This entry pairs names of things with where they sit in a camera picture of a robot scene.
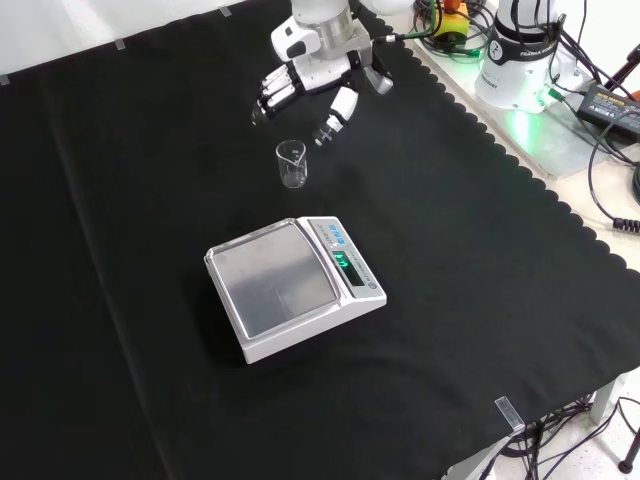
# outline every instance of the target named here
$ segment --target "digital scale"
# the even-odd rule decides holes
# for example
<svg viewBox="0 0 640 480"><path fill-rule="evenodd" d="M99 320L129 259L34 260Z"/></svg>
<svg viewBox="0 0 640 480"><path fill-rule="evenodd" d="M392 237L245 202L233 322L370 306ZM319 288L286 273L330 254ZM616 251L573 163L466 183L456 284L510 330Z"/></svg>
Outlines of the digital scale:
<svg viewBox="0 0 640 480"><path fill-rule="evenodd" d="M335 217L286 219L204 258L247 363L387 303Z"/></svg>

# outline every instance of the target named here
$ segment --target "white wall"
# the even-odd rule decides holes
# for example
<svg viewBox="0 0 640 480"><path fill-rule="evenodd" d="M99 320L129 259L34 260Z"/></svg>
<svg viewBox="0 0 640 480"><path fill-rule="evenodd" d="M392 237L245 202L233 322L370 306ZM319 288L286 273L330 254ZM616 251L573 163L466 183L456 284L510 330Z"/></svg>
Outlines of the white wall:
<svg viewBox="0 0 640 480"><path fill-rule="evenodd" d="M0 74L238 0L0 0Z"/></svg>

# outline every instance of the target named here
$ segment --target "glass beaker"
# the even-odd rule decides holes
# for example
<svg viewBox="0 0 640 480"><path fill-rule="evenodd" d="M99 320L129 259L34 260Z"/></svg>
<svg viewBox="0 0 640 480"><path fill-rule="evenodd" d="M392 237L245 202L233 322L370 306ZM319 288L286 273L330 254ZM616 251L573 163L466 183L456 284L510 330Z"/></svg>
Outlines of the glass beaker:
<svg viewBox="0 0 640 480"><path fill-rule="evenodd" d="M299 140L285 140L276 148L280 180L287 188L300 188L307 181L307 147Z"/></svg>

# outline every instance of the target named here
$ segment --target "green light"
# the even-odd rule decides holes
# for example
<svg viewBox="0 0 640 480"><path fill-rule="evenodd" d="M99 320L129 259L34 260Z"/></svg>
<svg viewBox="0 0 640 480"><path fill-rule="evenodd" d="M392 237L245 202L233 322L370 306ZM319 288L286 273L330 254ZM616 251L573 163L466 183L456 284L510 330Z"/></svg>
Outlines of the green light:
<svg viewBox="0 0 640 480"><path fill-rule="evenodd" d="M347 268L349 266L349 262L345 260L344 254L334 253L333 255L336 257L336 260L338 261L338 265L340 265L341 268Z"/></svg>

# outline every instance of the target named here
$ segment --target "power adapter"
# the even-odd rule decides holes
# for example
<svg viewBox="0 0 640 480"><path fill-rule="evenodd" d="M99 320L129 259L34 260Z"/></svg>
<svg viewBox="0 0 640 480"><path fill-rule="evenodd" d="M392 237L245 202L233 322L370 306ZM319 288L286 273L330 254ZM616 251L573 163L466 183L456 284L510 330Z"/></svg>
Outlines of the power adapter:
<svg viewBox="0 0 640 480"><path fill-rule="evenodd" d="M592 85L586 92L577 115L586 122L604 128L628 110L634 110L640 115L640 103L611 93L600 85ZM611 130L637 141L640 138L640 116L621 118Z"/></svg>

